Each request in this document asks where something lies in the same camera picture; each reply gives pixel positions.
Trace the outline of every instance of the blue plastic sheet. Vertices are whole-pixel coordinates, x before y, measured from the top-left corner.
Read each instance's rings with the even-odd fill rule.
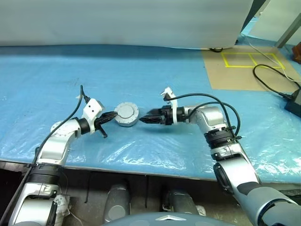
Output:
[[[300,71],[300,66],[292,63]],[[0,159],[31,162],[50,127],[74,109],[79,85],[106,111],[133,102],[143,116],[176,95],[209,93],[233,105],[241,117],[241,144],[263,182],[301,178],[301,120],[270,92],[212,90],[201,51],[134,46],[48,46],[0,48]],[[179,105],[210,101],[189,97]],[[82,115],[82,104],[76,116]],[[230,113],[232,124],[236,118]],[[67,166],[99,170],[215,179],[214,161],[196,125],[130,128],[114,121],[100,133],[76,140]]]

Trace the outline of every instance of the yellow tape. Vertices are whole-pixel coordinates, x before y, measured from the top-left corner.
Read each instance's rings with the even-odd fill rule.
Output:
[[[225,67],[233,67],[233,68],[253,68],[254,65],[252,65],[252,66],[251,65],[250,66],[248,66],[248,65],[230,65],[229,62],[228,62],[228,60],[227,60],[227,58],[226,58],[226,56],[225,56],[226,54],[249,55],[249,57],[252,60],[252,62],[253,62],[254,65],[257,65],[257,62],[255,61],[255,59],[254,59],[254,57],[252,55],[258,55],[258,54],[261,55],[261,53],[246,53],[246,52],[242,52],[242,53],[223,52],[223,53],[221,53],[222,58],[223,58],[223,60],[225,62]],[[280,62],[280,60],[276,57],[276,55],[274,53],[265,53],[265,54],[266,55],[271,55],[279,63],[280,66],[275,66],[273,68],[275,68],[275,69],[277,69],[277,68],[283,68],[283,69],[285,69],[284,65]]]
[[[223,60],[224,60],[224,62],[225,62],[226,67],[229,67],[229,63],[228,63],[228,61],[227,61],[227,59],[226,59],[224,53],[221,53],[221,55],[222,55],[222,58],[223,58]]]

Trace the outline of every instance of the black power cable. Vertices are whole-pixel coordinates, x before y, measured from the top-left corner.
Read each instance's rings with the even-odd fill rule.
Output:
[[[227,113],[227,110],[225,108],[225,105],[222,101],[220,101],[220,99],[218,99],[217,97],[215,96],[212,96],[210,94],[207,94],[207,93],[189,93],[189,94],[184,94],[184,95],[181,95],[181,96],[177,96],[177,97],[173,97],[173,98],[164,98],[165,101],[170,101],[170,100],[177,100],[177,99],[180,99],[180,98],[184,98],[184,97],[192,97],[192,96],[203,96],[203,97],[210,97],[214,100],[216,100],[222,107],[224,113],[225,113],[225,116],[226,116],[226,121],[227,121],[227,124],[228,124],[228,127],[233,135],[233,137],[236,137],[236,135],[233,133],[233,128],[231,126],[231,122],[230,122],[230,118],[229,118],[229,115]]]
[[[256,69],[257,67],[259,67],[259,66],[262,66],[262,67],[268,67],[269,69],[272,69],[273,71],[277,72],[278,74],[281,74],[283,77],[286,77],[286,76],[285,76],[282,72],[276,70],[275,68],[273,68],[273,67],[271,67],[271,66],[269,66],[269,65],[259,64],[259,65],[256,65],[256,66],[253,68],[253,75],[254,75],[254,77],[255,77],[256,79],[258,79],[258,80],[259,80],[266,88],[268,88],[269,90],[271,90],[271,91],[273,91],[273,92],[279,94],[280,96],[282,96],[282,97],[285,98],[285,99],[291,100],[291,99],[292,99],[292,96],[291,96],[291,95],[286,94],[286,93],[282,93],[282,92],[278,92],[278,91],[274,90],[273,88],[271,88],[270,86],[268,86],[264,81],[262,81],[262,80],[257,76],[257,74],[256,74],[256,72],[255,72],[255,69]],[[292,82],[295,83],[295,84],[298,86],[298,88],[301,88],[301,86],[299,85],[299,83],[297,83],[297,82],[295,82],[295,81],[292,81]]]
[[[82,94],[83,94],[83,97],[84,97],[84,100],[85,100],[85,102],[86,102],[86,104],[90,101],[90,97],[88,97],[86,94],[85,94],[85,92],[84,92],[84,90],[83,89],[81,89],[80,91],[82,91]]]
[[[203,104],[201,104],[201,105],[198,105],[198,106],[196,106],[196,107],[189,113],[189,115],[188,115],[187,118],[189,119],[189,118],[195,113],[195,111],[196,111],[198,108],[203,107],[203,106],[205,106],[205,105],[212,105],[212,104],[219,104],[219,102],[213,101],[213,102],[207,102],[207,103],[203,103]],[[227,104],[227,103],[225,103],[225,102],[223,102],[223,104],[224,104],[225,106],[229,107],[229,108],[234,112],[234,114],[235,114],[235,116],[236,116],[236,119],[237,119],[237,127],[236,127],[236,131],[235,131],[235,136],[237,136],[238,133],[239,133],[239,130],[240,130],[240,117],[239,117],[239,114],[238,114],[238,112],[236,111],[236,109],[235,109],[233,106],[231,106],[231,105],[229,105],[229,104]]]
[[[34,158],[33,158],[32,164],[34,164],[34,163],[36,162],[37,157],[38,157],[38,155],[40,154],[40,151],[42,150],[44,144],[45,144],[46,141],[49,139],[49,137],[51,137],[51,135],[53,135],[53,133],[54,133],[55,131],[57,131],[57,130],[65,123],[65,122],[67,122],[67,121],[68,121],[68,120],[69,120],[69,119],[77,112],[77,110],[79,109],[79,106],[80,106],[82,97],[83,97],[83,93],[84,93],[84,90],[83,90],[83,86],[81,85],[81,86],[80,86],[80,96],[79,96],[79,101],[78,101],[78,103],[77,103],[77,105],[76,105],[76,108],[74,109],[74,111],[73,111],[73,112],[72,112],[72,113],[71,113],[64,121],[62,121],[62,122],[61,122],[54,130],[52,130],[52,131],[47,135],[47,137],[42,141],[41,145],[37,148],[37,151],[36,151],[35,156],[34,156]],[[15,199],[17,198],[17,196],[18,196],[19,193],[21,192],[21,189],[22,189],[22,187],[23,187],[23,184],[26,182],[26,179],[27,179],[27,177],[29,176],[31,170],[32,170],[32,165],[31,165],[31,166],[29,167],[29,169],[27,170],[27,172],[26,172],[25,176],[23,177],[21,183],[19,184],[19,186],[18,186],[16,192],[14,193],[12,199],[10,200],[8,206],[6,207],[6,209],[5,209],[5,211],[4,211],[3,215],[2,215],[2,217],[1,217],[1,219],[0,219],[0,225],[3,224],[4,219],[6,218],[6,215],[8,214],[8,212],[9,212],[11,206],[12,206],[13,203],[15,202]]]
[[[54,134],[55,131],[57,131],[65,122],[67,122],[76,112],[77,110],[79,109],[79,106],[80,106],[80,103],[81,103],[81,100],[83,98],[83,93],[84,93],[84,90],[83,90],[83,86],[80,85],[80,95],[79,95],[79,101],[74,109],[74,111],[64,120],[62,121],[55,129],[53,129],[48,135],[47,137],[45,137],[45,139],[42,141],[41,145],[38,147],[38,151],[36,152],[35,156],[34,156],[34,159],[33,159],[33,164],[36,162],[37,160],[37,157],[38,155],[40,154],[44,144],[47,142],[47,140]]]

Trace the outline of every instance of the brown cardboard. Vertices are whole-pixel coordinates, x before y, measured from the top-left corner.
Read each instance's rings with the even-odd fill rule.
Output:
[[[280,61],[285,68],[285,73],[289,77],[295,80],[301,79],[300,75],[277,48],[256,48],[261,52],[268,54],[274,61]],[[202,55],[212,89],[267,91],[267,89],[253,76],[253,67],[256,64],[267,64],[278,67],[276,69],[282,72],[282,69],[277,64],[271,62],[250,46],[234,46],[233,48],[224,49],[221,53],[202,50]],[[277,91],[294,92],[297,89],[293,82],[269,68],[258,67],[256,68],[256,74],[266,84]]]

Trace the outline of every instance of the floor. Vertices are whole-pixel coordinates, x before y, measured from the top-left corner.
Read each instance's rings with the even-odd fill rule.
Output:
[[[0,162],[0,169],[24,173],[27,168],[22,164]],[[223,193],[214,181],[155,176],[147,178],[144,175],[75,169],[65,169],[64,174],[65,177],[62,177],[59,182],[62,193],[67,191],[70,195],[70,211],[82,220],[84,226],[99,226],[103,223],[107,193],[113,184],[123,180],[128,181],[130,186],[132,214],[159,211],[162,188],[177,188],[188,192],[196,205],[203,206],[208,217],[237,226],[251,226],[235,199]],[[282,190],[287,195],[301,194],[300,184],[267,184],[267,186]],[[146,194],[148,194],[147,207],[145,207]],[[80,222],[72,215],[68,215],[64,219],[63,226],[80,226]]]

